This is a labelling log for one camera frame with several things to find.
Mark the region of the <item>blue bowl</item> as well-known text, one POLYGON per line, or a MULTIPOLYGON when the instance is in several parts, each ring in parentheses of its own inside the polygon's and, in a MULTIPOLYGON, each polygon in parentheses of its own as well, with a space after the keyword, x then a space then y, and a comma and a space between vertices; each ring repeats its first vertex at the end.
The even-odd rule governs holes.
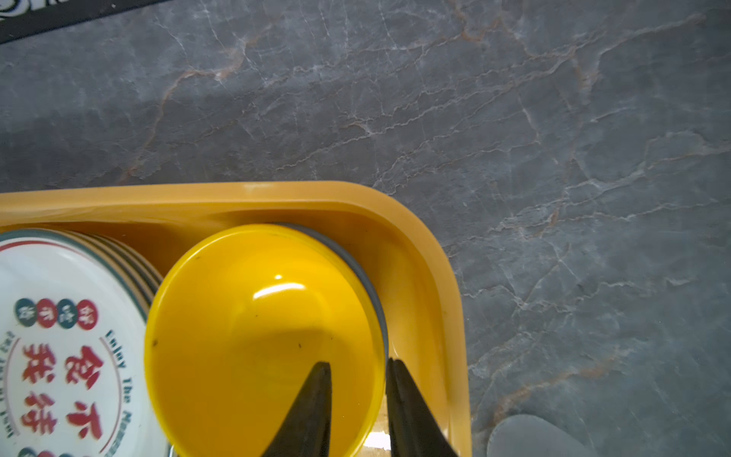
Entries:
POLYGON ((388 323, 386 323, 386 314, 384 312, 378 292, 376 291, 375 287, 373 286, 373 283, 371 282, 369 276, 367 275, 367 273, 363 269, 363 267, 360 265, 360 263, 343 246, 336 243, 331 238, 318 232, 317 230, 314 230, 313 228, 308 228, 308 227, 291 224, 291 223, 279 223, 279 226, 287 227, 287 228, 290 228, 293 230, 298 230, 299 232, 302 232, 302 233, 310 236, 311 238, 317 240, 318 242, 324 244, 331 251, 335 252, 350 267, 350 269, 354 272, 354 274, 357 276, 359 281, 362 283, 362 285, 365 289, 365 292, 369 296, 369 300, 371 302, 371 305, 373 306, 373 310, 375 311, 375 314, 378 319, 380 333, 381 333, 383 343, 384 343, 385 358, 388 359, 388 357, 389 357, 389 337, 388 337, 388 323))

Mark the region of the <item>white plate green flower outline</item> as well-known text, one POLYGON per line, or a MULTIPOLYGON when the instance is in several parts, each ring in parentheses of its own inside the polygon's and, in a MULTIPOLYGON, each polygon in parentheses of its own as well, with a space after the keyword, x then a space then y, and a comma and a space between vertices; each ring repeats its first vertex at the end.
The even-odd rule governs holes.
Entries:
POLYGON ((72 235, 90 246, 95 246, 99 251, 103 251, 108 257, 112 257, 122 266, 127 276, 142 292, 146 301, 146 308, 150 308, 163 277, 148 259, 128 245, 107 236, 81 232, 72 232, 72 235))

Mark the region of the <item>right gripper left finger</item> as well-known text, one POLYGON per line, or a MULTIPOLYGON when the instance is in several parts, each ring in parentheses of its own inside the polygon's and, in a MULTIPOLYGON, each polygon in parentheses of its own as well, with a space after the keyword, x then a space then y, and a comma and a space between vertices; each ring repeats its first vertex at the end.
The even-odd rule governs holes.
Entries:
POLYGON ((316 363, 263 456, 329 456, 331 368, 316 363))

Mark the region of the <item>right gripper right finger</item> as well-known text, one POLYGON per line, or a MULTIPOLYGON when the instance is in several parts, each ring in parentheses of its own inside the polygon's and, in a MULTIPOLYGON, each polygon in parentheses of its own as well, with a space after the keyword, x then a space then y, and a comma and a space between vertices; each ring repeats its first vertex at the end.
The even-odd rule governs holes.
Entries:
POLYGON ((402 360, 388 359, 386 401, 392 456, 457 456, 402 360))

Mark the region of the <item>yellow bowl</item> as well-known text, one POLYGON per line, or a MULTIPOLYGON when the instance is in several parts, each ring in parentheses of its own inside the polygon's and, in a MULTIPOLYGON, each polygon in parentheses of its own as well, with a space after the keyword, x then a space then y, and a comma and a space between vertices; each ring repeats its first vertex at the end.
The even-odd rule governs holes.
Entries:
POLYGON ((145 375, 182 456, 259 456, 312 367, 331 368, 329 452, 354 456, 385 393, 379 323, 324 244, 279 224, 209 236, 166 275, 148 316, 145 375))

